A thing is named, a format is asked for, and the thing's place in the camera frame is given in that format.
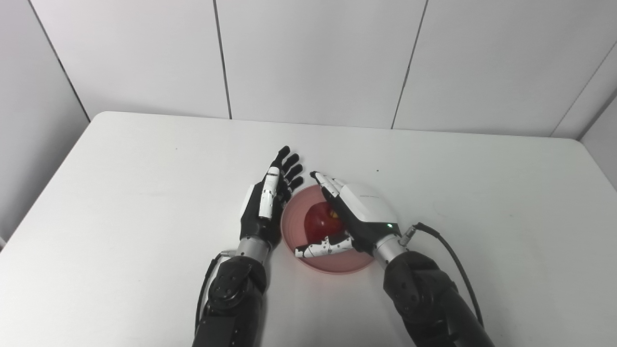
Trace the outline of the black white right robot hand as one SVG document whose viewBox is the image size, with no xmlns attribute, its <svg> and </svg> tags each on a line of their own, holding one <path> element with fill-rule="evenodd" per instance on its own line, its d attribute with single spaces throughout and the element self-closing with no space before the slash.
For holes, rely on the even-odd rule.
<svg viewBox="0 0 617 347">
<path fill-rule="evenodd" d="M 310 172 L 322 195 L 342 220 L 344 231 L 295 248 L 298 258 L 340 254 L 350 250 L 366 253 L 387 267 L 406 251 L 395 213 L 378 193 L 362 184 L 343 184 L 318 171 Z"/>
</svg>

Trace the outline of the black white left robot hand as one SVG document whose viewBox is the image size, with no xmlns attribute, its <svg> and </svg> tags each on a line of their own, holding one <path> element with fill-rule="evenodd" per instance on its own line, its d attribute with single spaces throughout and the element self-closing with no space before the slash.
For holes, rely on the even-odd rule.
<svg viewBox="0 0 617 347">
<path fill-rule="evenodd" d="M 296 189 L 304 183 L 300 156 L 285 146 L 278 151 L 262 180 L 247 192 L 241 215 L 240 239 L 258 238 L 272 250 L 282 239 L 282 212 Z"/>
</svg>

